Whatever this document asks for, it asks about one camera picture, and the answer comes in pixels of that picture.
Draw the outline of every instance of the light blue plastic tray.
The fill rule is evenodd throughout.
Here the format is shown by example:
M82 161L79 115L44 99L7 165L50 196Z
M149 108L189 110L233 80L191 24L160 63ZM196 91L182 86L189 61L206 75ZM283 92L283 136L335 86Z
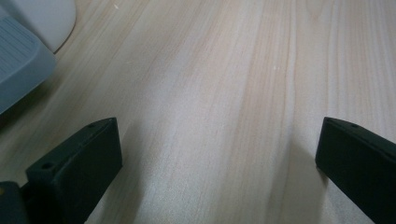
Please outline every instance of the light blue plastic tray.
M11 17L0 18L0 114L49 77L55 57Z

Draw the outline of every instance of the table surface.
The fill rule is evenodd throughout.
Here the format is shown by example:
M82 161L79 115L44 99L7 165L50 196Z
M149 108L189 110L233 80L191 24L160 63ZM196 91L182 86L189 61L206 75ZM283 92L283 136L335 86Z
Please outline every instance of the table surface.
M396 1L78 0L51 78L0 116L0 179L117 117L87 223L372 223L314 157L325 116L396 142Z

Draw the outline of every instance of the light wood grain surface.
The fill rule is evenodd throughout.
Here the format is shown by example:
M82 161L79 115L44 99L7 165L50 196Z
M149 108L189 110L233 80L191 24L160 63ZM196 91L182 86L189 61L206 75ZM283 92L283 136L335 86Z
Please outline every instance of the light wood grain surface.
M396 1L76 4L53 76L0 116L1 180L117 117L87 223L372 223L314 157L324 116L396 142Z

